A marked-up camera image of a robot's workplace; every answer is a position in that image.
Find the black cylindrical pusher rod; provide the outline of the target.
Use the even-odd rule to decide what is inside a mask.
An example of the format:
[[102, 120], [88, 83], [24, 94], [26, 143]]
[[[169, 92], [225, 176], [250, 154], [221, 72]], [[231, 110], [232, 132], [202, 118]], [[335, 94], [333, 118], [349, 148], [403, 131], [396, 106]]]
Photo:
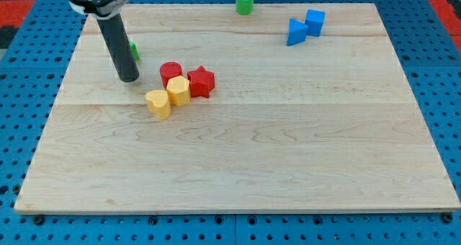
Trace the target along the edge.
[[121, 16], [117, 14], [109, 19], [98, 19], [97, 24], [119, 80], [125, 83], [136, 81], [139, 71]]

